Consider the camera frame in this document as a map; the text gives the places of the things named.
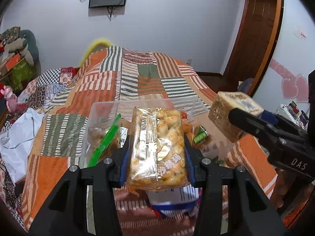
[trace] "white wall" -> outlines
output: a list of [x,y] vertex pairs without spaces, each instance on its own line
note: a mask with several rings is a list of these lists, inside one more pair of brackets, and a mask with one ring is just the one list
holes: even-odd
[[[314,21],[300,0],[284,0],[283,12],[273,59],[295,76],[302,74],[308,79],[308,74],[315,69]],[[296,28],[306,34],[305,40],[294,35]],[[270,112],[275,112],[281,103],[289,104],[292,100],[283,98],[281,81],[282,77],[269,67],[254,95],[254,100]],[[308,104],[298,103],[298,108],[306,112]]]
[[0,24],[0,33],[3,33],[5,31],[3,24]]
[[245,0],[240,0],[240,3],[238,5],[237,17],[235,18],[234,29],[233,29],[231,39],[230,39],[230,44],[229,44],[229,47],[227,49],[223,65],[222,65],[221,70],[220,70],[221,75],[223,75],[225,68],[227,66],[227,63],[229,62],[229,59],[230,59],[230,56],[231,56],[231,53],[232,53],[232,50],[233,50],[233,47],[234,47],[234,44],[236,41],[236,37],[238,34],[239,26],[240,26],[241,21],[242,21],[244,6],[245,6]]
[[127,0],[109,21],[106,8],[89,1],[14,0],[2,28],[34,32],[42,72],[78,66],[89,44],[105,37],[137,51],[192,59],[196,71],[220,72],[230,45],[241,0]]

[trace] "bread loaf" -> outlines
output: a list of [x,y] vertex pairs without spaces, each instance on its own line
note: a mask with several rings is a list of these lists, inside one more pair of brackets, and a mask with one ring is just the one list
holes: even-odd
[[259,117],[264,109],[242,92],[219,91],[209,112],[209,119],[232,143],[237,142],[244,131],[232,125],[229,121],[229,112],[239,108],[253,116]]

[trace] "striped quilt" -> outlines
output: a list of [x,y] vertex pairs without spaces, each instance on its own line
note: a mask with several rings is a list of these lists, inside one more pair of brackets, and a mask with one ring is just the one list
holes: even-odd
[[[91,56],[76,78],[45,106],[44,118],[28,160],[19,219],[28,231],[50,191],[70,165],[79,164],[91,106],[98,101],[197,97],[210,108],[214,93],[185,63],[162,53],[140,53],[111,46]],[[247,135],[229,153],[226,164],[247,167],[270,197],[275,170],[255,139]],[[227,196],[223,194],[223,217]],[[187,235],[195,218],[179,214],[159,219],[146,204],[145,192],[137,197],[125,188],[115,190],[120,225],[125,236]]]

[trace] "clear plastic box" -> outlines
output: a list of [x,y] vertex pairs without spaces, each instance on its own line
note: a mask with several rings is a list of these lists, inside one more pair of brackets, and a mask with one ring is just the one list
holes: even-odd
[[188,121],[193,125],[203,125],[212,137],[211,145],[205,157],[224,158],[233,146],[230,141],[218,130],[213,122],[208,118],[209,110],[198,97],[191,98],[165,98],[165,99],[143,99],[132,101],[110,101],[110,102],[95,102],[92,105],[87,129],[85,131],[82,152],[80,157],[80,168],[86,168],[91,158],[92,151],[88,150],[88,134],[89,128],[95,125],[100,118],[103,121],[116,117],[121,114],[122,118],[131,121],[132,112],[135,106],[139,107],[160,107],[171,109],[185,109],[187,112]]

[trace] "pink heart decal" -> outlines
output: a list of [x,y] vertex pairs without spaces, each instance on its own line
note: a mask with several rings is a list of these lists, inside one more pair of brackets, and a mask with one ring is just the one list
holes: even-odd
[[288,78],[283,78],[281,81],[281,88],[284,99],[296,98],[299,94],[299,89]]
[[299,89],[297,96],[298,103],[308,103],[308,82],[303,75],[297,75],[295,85]]

